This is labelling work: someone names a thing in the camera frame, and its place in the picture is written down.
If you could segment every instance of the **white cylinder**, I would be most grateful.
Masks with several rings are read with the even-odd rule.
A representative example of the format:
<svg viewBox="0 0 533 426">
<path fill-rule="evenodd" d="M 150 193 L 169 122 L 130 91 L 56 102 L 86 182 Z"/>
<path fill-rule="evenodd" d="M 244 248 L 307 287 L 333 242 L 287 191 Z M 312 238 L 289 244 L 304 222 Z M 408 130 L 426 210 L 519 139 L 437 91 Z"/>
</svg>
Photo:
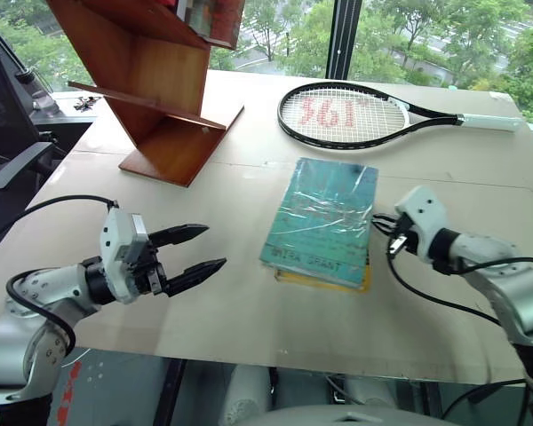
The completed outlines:
<svg viewBox="0 0 533 426">
<path fill-rule="evenodd" d="M 496 117 L 493 115 L 462 114 L 462 127 L 476 127 L 480 129 L 517 131 L 523 120 L 517 117 Z"/>
<path fill-rule="evenodd" d="M 270 409 L 270 376 L 267 367 L 238 365 L 231 374 L 219 426 L 234 426 Z"/>
</svg>

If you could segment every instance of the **white grip tape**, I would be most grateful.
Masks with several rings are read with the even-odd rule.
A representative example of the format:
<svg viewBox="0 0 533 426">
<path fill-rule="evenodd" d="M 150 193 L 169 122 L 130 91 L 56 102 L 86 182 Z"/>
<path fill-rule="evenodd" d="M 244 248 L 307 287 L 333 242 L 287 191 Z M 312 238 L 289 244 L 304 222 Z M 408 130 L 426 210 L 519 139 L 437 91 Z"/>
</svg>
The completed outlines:
<svg viewBox="0 0 533 426">
<path fill-rule="evenodd" d="M 480 129 L 517 131 L 523 120 L 517 117 L 496 117 L 493 115 L 462 114 L 462 127 L 477 127 Z"/>
</svg>

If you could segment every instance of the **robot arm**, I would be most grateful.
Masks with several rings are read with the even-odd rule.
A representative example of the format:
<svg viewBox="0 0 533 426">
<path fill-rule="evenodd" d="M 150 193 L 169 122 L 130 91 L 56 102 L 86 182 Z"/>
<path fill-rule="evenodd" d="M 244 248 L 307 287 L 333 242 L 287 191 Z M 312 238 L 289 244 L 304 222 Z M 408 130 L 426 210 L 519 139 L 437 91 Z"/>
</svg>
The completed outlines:
<svg viewBox="0 0 533 426">
<path fill-rule="evenodd" d="M 12 278 L 0 317 L 0 425 L 47 423 L 51 392 L 61 361 L 75 345 L 79 320 L 113 301 L 129 304 L 147 293 L 174 296 L 218 271 L 226 259 L 167 280 L 156 257 L 159 247 L 207 229 L 182 225 L 147 234 L 140 215 L 112 208 L 100 234 L 101 256 Z"/>
<path fill-rule="evenodd" d="M 413 189 L 395 209 L 401 216 L 391 236 L 389 256 L 405 247 L 439 272 L 459 273 L 486 296 L 533 390 L 533 263 L 515 262 L 525 258 L 519 258 L 512 243 L 451 231 L 445 208 L 426 187 Z"/>
</svg>

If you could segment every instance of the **black chair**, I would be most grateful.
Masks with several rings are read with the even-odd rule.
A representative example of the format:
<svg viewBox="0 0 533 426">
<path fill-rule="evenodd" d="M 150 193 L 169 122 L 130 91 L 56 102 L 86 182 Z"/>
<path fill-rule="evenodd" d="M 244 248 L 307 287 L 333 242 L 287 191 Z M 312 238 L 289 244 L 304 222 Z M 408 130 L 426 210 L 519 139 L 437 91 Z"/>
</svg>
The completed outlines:
<svg viewBox="0 0 533 426">
<path fill-rule="evenodd" d="M 26 208 L 59 164 L 53 153 L 64 153 L 55 142 L 30 121 L 0 60 L 0 226 Z"/>
</svg>

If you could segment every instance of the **book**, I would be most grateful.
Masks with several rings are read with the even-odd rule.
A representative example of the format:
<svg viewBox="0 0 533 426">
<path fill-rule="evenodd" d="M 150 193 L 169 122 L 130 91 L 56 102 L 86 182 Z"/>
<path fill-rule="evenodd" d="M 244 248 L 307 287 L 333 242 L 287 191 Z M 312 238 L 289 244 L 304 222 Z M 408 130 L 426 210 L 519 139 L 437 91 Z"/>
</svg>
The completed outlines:
<svg viewBox="0 0 533 426">
<path fill-rule="evenodd" d="M 328 290 L 337 290 L 347 293 L 359 294 L 369 291 L 371 285 L 371 268 L 369 256 L 367 256 L 367 263 L 365 265 L 365 273 L 363 274 L 362 284 L 358 288 L 345 287 L 339 284 L 331 284 L 320 278 L 302 275 L 297 272 L 288 272 L 280 269 L 274 269 L 274 277 L 280 282 L 289 282 L 290 284 L 299 284 L 301 286 L 309 286 L 314 288 L 325 288 Z"/>
<path fill-rule="evenodd" d="M 156 0 L 218 47 L 235 50 L 244 0 Z"/>
<path fill-rule="evenodd" d="M 362 288 L 378 171 L 300 158 L 260 260 L 280 271 Z"/>
</svg>

